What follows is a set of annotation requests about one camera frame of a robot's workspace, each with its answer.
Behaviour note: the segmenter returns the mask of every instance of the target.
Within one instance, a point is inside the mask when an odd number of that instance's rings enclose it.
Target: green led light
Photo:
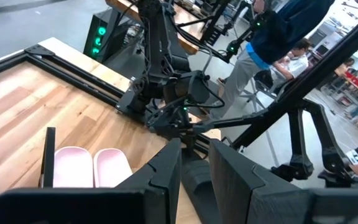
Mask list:
[[[102,45],[102,42],[101,42],[101,40],[100,40],[100,37],[95,38],[94,44],[95,44],[96,46]]]
[[[92,48],[92,54],[97,54],[99,53],[99,49],[97,49],[96,47]]]
[[[104,27],[99,27],[99,29],[98,29],[98,34],[99,34],[99,35],[104,35],[104,34],[106,34],[106,28],[104,28]]]

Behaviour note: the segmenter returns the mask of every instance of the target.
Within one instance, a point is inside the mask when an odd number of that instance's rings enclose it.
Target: concrete floor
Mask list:
[[[10,4],[23,2],[24,0],[9,1]],[[6,4],[6,1],[0,1],[0,6],[5,6]],[[0,57],[34,45],[49,37],[56,37],[82,52],[92,14],[103,11],[106,8],[107,5],[105,5],[103,0],[67,0],[32,9],[0,13]],[[245,28],[246,24],[243,22],[239,22],[236,25],[236,31],[239,34]],[[233,39],[235,39],[233,33],[228,37],[221,37],[214,48],[225,49],[227,44]],[[191,68],[202,69],[207,58],[208,57],[201,52],[189,57]],[[211,75],[212,80],[216,80],[217,77],[228,76],[231,70],[232,65],[214,58],[207,69],[207,74]],[[250,85],[247,86],[246,89],[252,91]],[[258,97],[264,105],[268,105],[272,102],[269,97],[263,94],[259,94]],[[336,115],[334,115],[327,110],[327,117],[342,150],[347,152],[356,148],[358,146],[358,129],[348,122],[347,119],[343,118],[341,109],[334,104],[333,100],[318,91],[312,91],[307,97],[324,106],[330,107],[331,110],[337,112]],[[238,99],[229,110],[226,117],[236,117],[253,111],[254,107],[252,106],[252,103],[246,104],[245,99]],[[314,164],[315,172],[309,180],[294,181],[293,183],[300,187],[323,187],[324,182],[317,179],[318,173],[323,169],[321,162],[321,145],[311,116],[308,113],[304,114],[303,121],[305,126],[307,152]],[[222,134],[223,136],[229,136],[231,139],[235,139],[245,129],[245,126],[226,128],[222,129]],[[268,130],[268,132],[278,162],[288,162],[291,157],[288,117],[282,117]],[[255,142],[245,149],[244,155],[265,167],[272,167],[275,165],[266,134],[261,135]]]

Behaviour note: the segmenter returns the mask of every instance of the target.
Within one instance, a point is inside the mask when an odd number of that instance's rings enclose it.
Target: gray pants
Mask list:
[[[259,68],[255,62],[249,57],[249,54],[244,50],[237,58],[237,62],[231,72],[230,76],[224,85],[224,93],[221,97],[225,102],[225,106],[222,108],[212,109],[209,113],[213,119],[222,118],[234,101],[239,97],[243,89],[248,84],[248,81],[262,69]],[[220,105],[221,102],[217,101],[213,105]]]

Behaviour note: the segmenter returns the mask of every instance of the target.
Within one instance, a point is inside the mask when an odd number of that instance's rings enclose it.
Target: gray floor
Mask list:
[[[9,3],[17,4],[23,2],[25,0],[14,0]],[[0,6],[6,6],[6,4],[6,1],[0,1]],[[106,8],[107,5],[105,5],[103,0],[67,0],[33,9],[2,13],[0,14],[0,57],[36,44],[49,37],[56,37],[82,52],[92,14]],[[239,22],[236,25],[236,30],[238,33],[241,33],[245,27],[246,24]],[[235,39],[233,33],[228,37],[221,37],[214,47],[215,49],[225,49],[228,42],[233,39]],[[192,69],[202,69],[207,56],[203,53],[198,53],[189,57],[189,59]],[[120,68],[120,70],[120,72],[126,72],[126,69]],[[211,75],[212,80],[216,80],[217,77],[228,76],[231,70],[232,65],[214,58],[207,69],[207,74]],[[263,94],[258,95],[258,97],[265,105],[272,102],[270,98]],[[312,91],[307,97],[327,106],[327,108],[329,107],[331,110],[337,111],[336,114],[332,114],[327,110],[327,117],[337,142],[343,151],[347,152],[358,146],[358,129],[343,118],[340,112],[341,109],[332,100],[318,91]],[[227,117],[236,117],[253,111],[252,103],[246,104],[245,99],[239,99],[229,110]],[[307,151],[314,164],[315,172],[309,180],[294,181],[293,183],[300,187],[323,187],[323,181],[317,179],[317,174],[323,169],[321,145],[308,113],[305,113],[303,116],[303,121]],[[222,134],[223,136],[235,139],[245,129],[246,127],[244,126],[227,128],[222,130]],[[279,163],[287,162],[291,157],[288,118],[286,116],[282,117],[268,132],[270,133],[274,153],[277,155]],[[245,149],[244,155],[265,167],[275,165],[266,134],[261,135]]]

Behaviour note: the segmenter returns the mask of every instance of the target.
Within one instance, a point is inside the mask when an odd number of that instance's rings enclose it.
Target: blue jacket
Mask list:
[[[334,0],[290,0],[279,12],[273,12],[250,44],[268,65],[284,57],[325,17]]]

